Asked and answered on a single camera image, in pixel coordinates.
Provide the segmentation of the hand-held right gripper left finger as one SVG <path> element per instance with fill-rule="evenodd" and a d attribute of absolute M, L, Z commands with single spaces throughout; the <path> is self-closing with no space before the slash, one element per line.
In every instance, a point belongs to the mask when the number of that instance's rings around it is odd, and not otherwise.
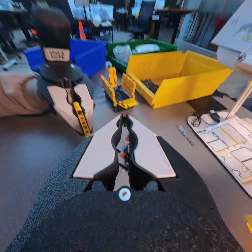
<path fill-rule="evenodd" d="M 85 148 L 72 177 L 100 181 L 108 191 L 113 191 L 119 173 L 117 146 L 121 140 L 123 115 L 120 114 L 93 134 Z"/>

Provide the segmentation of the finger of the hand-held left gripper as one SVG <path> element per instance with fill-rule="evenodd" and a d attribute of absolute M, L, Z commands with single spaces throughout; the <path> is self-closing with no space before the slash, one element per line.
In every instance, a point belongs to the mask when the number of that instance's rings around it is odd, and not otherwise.
<path fill-rule="evenodd" d="M 83 109 L 83 115 L 90 131 L 93 131 L 94 111 L 94 88 L 93 84 L 77 84 L 74 87 L 77 97 L 80 98 L 79 105 Z"/>
<path fill-rule="evenodd" d="M 73 107 L 67 101 L 67 91 L 64 88 L 55 85 L 48 86 L 47 89 L 54 103 L 53 107 L 56 113 L 75 131 L 83 136 L 84 133 L 79 119 L 74 115 Z"/>

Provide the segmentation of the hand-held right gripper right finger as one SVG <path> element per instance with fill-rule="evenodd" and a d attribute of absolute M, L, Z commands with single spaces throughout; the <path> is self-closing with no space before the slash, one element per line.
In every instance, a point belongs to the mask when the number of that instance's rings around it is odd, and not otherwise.
<path fill-rule="evenodd" d="M 131 115 L 126 116 L 126 126 L 130 142 L 130 187 L 143 191 L 149 182 L 154 181 L 159 189 L 160 179 L 176 178 L 158 135 Z"/>

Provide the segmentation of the yellow long holed beam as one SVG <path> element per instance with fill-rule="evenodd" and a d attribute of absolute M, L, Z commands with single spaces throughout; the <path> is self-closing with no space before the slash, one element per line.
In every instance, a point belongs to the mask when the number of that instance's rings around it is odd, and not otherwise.
<path fill-rule="evenodd" d="M 91 137 L 91 132 L 90 132 L 89 126 L 88 126 L 86 118 L 83 114 L 82 108 L 78 102 L 73 103 L 73 109 L 74 109 L 74 114 L 78 118 L 83 136 Z"/>

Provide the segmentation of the yellow black robot model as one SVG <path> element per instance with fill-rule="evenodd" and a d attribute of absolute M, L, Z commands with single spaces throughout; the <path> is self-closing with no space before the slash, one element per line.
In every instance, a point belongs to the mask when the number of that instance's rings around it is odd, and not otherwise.
<path fill-rule="evenodd" d="M 108 75 L 109 80 L 101 75 L 102 86 L 105 97 L 112 104 L 115 113 L 137 106 L 136 81 L 130 75 L 123 73 L 121 83 L 118 85 L 115 67 L 108 68 Z"/>

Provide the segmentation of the pile of small building pieces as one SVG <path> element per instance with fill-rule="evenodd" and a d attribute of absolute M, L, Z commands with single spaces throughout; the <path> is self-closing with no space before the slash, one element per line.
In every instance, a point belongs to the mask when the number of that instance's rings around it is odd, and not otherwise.
<path fill-rule="evenodd" d="M 130 144 L 130 133 L 128 130 L 121 136 L 121 140 L 117 147 L 119 170 L 123 175 L 126 175 L 132 166 L 131 152 L 132 146 Z"/>

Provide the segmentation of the instruction booklet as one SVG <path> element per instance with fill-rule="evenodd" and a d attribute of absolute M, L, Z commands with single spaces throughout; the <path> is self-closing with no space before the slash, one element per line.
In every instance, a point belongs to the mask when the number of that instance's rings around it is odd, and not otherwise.
<path fill-rule="evenodd" d="M 224 27 L 211 41 L 212 44 L 242 52 L 252 43 L 252 1 L 245 0 Z"/>

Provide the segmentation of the grey desk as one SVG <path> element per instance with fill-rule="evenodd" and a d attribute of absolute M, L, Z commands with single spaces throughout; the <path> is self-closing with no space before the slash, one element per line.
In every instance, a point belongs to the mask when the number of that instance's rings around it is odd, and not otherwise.
<path fill-rule="evenodd" d="M 230 232 L 244 251 L 251 251 L 245 219 L 251 215 L 251 198 L 188 126 L 192 107 L 180 103 L 152 109 L 138 93 L 136 99 L 138 105 L 124 114 L 163 137 L 187 159 L 204 180 Z M 194 146 L 181 134 L 180 125 Z M 83 140 L 52 114 L 1 119 L 1 251 L 17 236 L 53 169 Z"/>

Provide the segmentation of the pile of dark pieces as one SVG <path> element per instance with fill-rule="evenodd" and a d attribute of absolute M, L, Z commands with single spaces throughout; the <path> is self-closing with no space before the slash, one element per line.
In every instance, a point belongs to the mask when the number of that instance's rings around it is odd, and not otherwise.
<path fill-rule="evenodd" d="M 141 82 L 153 93 L 155 94 L 159 88 L 159 85 L 152 82 L 151 79 L 141 80 Z"/>

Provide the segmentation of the dark flat plate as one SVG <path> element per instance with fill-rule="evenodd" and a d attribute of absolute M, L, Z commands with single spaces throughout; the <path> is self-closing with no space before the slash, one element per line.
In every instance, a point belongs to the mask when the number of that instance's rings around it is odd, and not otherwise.
<path fill-rule="evenodd" d="M 224 105 L 222 105 L 212 96 L 206 96 L 206 97 L 190 100 L 190 101 L 187 101 L 187 103 L 198 114 L 207 114 L 211 110 L 214 110 L 215 112 L 227 110 L 227 108 Z"/>

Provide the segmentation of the white stand base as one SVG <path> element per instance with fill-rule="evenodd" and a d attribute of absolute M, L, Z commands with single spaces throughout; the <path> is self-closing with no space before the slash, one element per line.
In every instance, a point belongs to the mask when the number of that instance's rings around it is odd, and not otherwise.
<path fill-rule="evenodd" d="M 196 132 L 235 179 L 241 183 L 251 181 L 251 119 L 235 117 Z"/>

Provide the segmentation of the bubble wrap bag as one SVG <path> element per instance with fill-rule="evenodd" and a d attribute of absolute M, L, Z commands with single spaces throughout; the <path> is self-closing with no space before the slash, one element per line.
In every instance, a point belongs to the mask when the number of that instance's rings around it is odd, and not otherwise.
<path fill-rule="evenodd" d="M 138 54 L 151 53 L 160 51 L 157 44 L 141 44 L 135 47 L 135 52 Z"/>

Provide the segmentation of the green storage bin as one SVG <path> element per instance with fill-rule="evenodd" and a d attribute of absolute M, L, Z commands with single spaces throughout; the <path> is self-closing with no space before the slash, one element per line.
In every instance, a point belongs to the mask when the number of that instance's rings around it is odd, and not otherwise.
<path fill-rule="evenodd" d="M 146 45 L 157 45 L 159 47 L 159 50 L 156 51 L 146 51 L 146 50 L 140 50 L 138 52 L 137 47 L 139 46 L 146 46 Z M 128 63 L 120 61 L 119 59 L 116 58 L 116 56 L 113 53 L 113 49 L 116 46 L 126 46 L 129 45 L 132 54 L 133 55 L 140 55 L 140 54 L 148 54 L 148 53 L 159 53 L 159 52 L 174 52 L 177 51 L 177 46 L 159 41 L 156 39 L 149 39 L 149 40 L 144 40 L 144 39 L 138 39 L 134 41 L 127 41 L 127 42 L 117 42 L 117 43 L 109 43 L 107 45 L 107 60 L 112 63 L 112 66 L 116 67 L 117 69 L 121 70 L 123 73 L 126 73 Z"/>

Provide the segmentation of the black office chair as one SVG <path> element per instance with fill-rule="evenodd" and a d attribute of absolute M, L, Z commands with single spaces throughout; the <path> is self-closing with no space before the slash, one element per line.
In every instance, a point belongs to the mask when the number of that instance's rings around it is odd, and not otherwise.
<path fill-rule="evenodd" d="M 151 30 L 152 16 L 156 1 L 142 1 L 137 18 L 128 26 L 128 32 L 132 33 L 133 39 L 144 39 Z"/>

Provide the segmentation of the wooden table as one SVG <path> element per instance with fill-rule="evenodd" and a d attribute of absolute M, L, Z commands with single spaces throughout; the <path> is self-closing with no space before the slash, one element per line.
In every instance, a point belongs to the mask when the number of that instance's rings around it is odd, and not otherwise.
<path fill-rule="evenodd" d="M 168 21 L 171 21 L 173 24 L 173 34 L 172 34 L 172 38 L 171 38 L 170 43 L 174 44 L 182 16 L 185 16 L 190 13 L 194 13 L 195 11 L 197 11 L 197 10 L 196 9 L 171 8 L 171 7 L 157 9 L 155 11 L 155 14 L 159 16 L 159 20 L 157 21 L 155 28 L 154 28 L 153 39 L 158 40 L 162 16 L 167 14 Z"/>

